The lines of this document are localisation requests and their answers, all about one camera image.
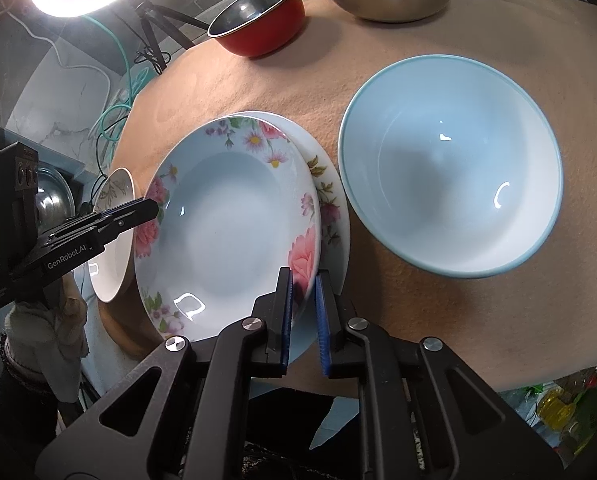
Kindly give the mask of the black tripod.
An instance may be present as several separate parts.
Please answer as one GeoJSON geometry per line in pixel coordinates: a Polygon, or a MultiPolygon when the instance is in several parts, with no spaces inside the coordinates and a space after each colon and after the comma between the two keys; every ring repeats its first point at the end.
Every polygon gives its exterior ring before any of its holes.
{"type": "Polygon", "coordinates": [[[128,0],[131,8],[134,9],[138,15],[144,36],[146,36],[146,45],[148,46],[148,58],[153,58],[162,72],[167,67],[164,53],[160,48],[160,44],[156,40],[156,35],[153,27],[156,27],[165,36],[170,38],[175,44],[178,44],[184,50],[189,50],[194,47],[194,42],[186,34],[180,32],[180,29],[175,25],[175,22],[191,25],[199,29],[201,32],[207,32],[210,25],[204,23],[197,18],[192,18],[188,14],[167,8],[167,6],[160,6],[153,3],[151,0],[128,0]]]}

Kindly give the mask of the light blue ceramic bowl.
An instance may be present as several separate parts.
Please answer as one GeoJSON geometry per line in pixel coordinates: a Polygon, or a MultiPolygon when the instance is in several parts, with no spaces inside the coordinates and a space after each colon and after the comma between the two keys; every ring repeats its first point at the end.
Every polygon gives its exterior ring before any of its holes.
{"type": "Polygon", "coordinates": [[[489,278],[531,258],[564,194],[548,119],[513,79],[459,55],[405,58],[351,98],[338,163],[350,205],[399,258],[489,278]]]}

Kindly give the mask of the pink blossom floral plate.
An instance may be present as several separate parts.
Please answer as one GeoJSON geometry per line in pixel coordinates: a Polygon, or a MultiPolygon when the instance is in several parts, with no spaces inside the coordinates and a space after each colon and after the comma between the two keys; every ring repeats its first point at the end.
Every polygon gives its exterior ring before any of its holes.
{"type": "MultiPolygon", "coordinates": [[[[333,162],[312,136],[289,119],[267,113],[253,117],[271,122],[281,129],[307,162],[312,181],[315,183],[321,220],[320,260],[317,272],[327,270],[330,273],[334,291],[340,292],[348,266],[350,224],[343,185],[333,162]]],[[[317,337],[313,297],[315,297],[315,281],[309,296],[303,302],[296,302],[293,292],[289,363],[298,359],[317,337]]]]}

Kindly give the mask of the white plate grey leaf pattern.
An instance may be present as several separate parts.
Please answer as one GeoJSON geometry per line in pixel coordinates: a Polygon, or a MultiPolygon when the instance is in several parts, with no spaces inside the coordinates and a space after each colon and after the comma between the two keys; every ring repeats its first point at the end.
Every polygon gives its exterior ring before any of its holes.
{"type": "MultiPolygon", "coordinates": [[[[134,179],[123,167],[112,172],[101,186],[94,201],[93,211],[113,209],[137,197],[134,179]]],[[[104,252],[88,262],[91,285],[98,299],[109,304],[122,294],[134,277],[132,260],[134,234],[131,231],[118,235],[105,246],[104,252]]]]}

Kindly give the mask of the steel pot lid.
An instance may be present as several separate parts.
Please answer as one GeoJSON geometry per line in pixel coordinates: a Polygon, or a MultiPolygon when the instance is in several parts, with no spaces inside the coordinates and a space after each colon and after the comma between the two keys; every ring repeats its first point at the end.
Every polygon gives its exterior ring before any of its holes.
{"type": "Polygon", "coordinates": [[[66,180],[56,168],[44,164],[38,167],[36,211],[41,232],[76,216],[73,193],[66,180]]]}

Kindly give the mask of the red rose floral plate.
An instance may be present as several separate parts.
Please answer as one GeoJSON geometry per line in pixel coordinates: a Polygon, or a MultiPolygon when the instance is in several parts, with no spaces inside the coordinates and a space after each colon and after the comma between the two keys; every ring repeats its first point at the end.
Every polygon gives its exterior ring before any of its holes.
{"type": "Polygon", "coordinates": [[[212,338],[252,313],[292,273],[296,302],[310,294],[321,220],[310,170],[278,127],[251,115],[217,118],[179,141],[146,198],[155,219],[135,230],[144,310],[162,337],[212,338]]]}

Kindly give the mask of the red steel bowl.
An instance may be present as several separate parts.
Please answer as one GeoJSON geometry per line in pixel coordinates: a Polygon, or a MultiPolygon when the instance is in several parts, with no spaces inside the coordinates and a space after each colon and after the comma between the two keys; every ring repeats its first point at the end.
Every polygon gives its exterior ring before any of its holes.
{"type": "Polygon", "coordinates": [[[260,58],[290,42],[305,18],[303,0],[236,0],[213,19],[207,37],[232,54],[260,58]]]}

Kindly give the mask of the white work glove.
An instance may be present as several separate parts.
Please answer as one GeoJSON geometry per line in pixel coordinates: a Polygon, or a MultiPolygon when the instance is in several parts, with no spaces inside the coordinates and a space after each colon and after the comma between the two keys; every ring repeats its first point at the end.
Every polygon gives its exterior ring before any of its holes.
{"type": "Polygon", "coordinates": [[[4,319],[4,359],[22,377],[49,387],[61,403],[77,401],[82,358],[88,352],[87,304],[69,273],[59,307],[14,304],[4,319]]]}

